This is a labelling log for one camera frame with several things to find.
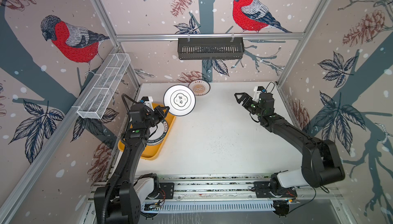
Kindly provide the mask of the green rim plate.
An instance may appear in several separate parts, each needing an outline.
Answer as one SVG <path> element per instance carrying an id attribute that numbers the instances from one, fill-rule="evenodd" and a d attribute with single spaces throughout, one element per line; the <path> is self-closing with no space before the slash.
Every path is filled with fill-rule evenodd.
<path id="1" fill-rule="evenodd" d="M 149 129 L 150 136 L 147 140 L 147 146 L 156 146 L 163 142 L 168 132 L 168 123 L 163 120 L 157 126 L 151 127 Z"/>

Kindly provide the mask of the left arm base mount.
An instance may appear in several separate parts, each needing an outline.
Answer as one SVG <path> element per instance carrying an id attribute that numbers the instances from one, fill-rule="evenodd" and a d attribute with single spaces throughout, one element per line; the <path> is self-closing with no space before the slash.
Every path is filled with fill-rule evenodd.
<path id="1" fill-rule="evenodd" d="M 143 200 L 164 200 L 173 199 L 175 184 L 174 183 L 160 183 L 159 187 L 154 183 L 152 178 L 139 180 L 134 184 L 134 190 L 141 201 Z"/>

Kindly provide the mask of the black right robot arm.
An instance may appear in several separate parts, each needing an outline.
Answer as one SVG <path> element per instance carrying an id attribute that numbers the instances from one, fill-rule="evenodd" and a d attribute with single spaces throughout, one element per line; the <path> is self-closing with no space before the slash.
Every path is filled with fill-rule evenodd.
<path id="1" fill-rule="evenodd" d="M 311 186 L 318 188 L 345 179 L 345 171 L 334 142 L 311 137 L 290 124 L 283 116 L 274 112 L 274 98 L 271 93 L 259 94 L 254 100 L 247 93 L 234 94 L 251 115 L 257 116 L 269 132 L 283 138 L 302 154 L 300 169 L 275 173 L 271 182 L 282 188 Z"/>

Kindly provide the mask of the orange sunburst plate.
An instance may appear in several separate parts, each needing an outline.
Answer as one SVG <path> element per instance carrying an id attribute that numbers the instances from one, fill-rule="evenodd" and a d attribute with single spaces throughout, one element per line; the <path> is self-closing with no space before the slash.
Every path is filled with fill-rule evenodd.
<path id="1" fill-rule="evenodd" d="M 195 80 L 189 83 L 188 88 L 195 96 L 204 96 L 210 92 L 210 84 L 204 80 Z"/>

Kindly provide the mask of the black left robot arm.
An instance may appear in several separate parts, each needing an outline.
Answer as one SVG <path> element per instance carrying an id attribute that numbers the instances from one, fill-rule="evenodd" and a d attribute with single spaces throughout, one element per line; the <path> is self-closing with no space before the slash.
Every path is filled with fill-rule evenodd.
<path id="1" fill-rule="evenodd" d="M 94 204 L 99 224 L 136 224 L 140 219 L 141 202 L 134 189 L 139 159 L 150 137 L 150 129 L 162 122 L 167 106 L 154 109 L 138 103 L 127 110 L 128 123 L 121 137 L 125 148 L 111 178 L 97 188 Z"/>

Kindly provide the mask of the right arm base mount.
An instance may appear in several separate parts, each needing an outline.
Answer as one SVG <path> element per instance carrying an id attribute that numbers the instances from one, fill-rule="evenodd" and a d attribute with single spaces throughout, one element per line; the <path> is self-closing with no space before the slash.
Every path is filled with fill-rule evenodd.
<path id="1" fill-rule="evenodd" d="M 251 188 L 257 198 L 297 198 L 294 188 L 283 188 L 279 183 L 273 182 L 254 182 Z"/>

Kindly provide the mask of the white black motif plate back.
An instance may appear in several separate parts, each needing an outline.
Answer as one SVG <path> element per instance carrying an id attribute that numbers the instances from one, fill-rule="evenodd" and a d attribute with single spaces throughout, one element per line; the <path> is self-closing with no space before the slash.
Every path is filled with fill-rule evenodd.
<path id="1" fill-rule="evenodd" d="M 190 114 L 194 110 L 196 98 L 187 86 L 174 85 L 165 92 L 163 104 L 169 107 L 170 114 L 182 117 Z"/>

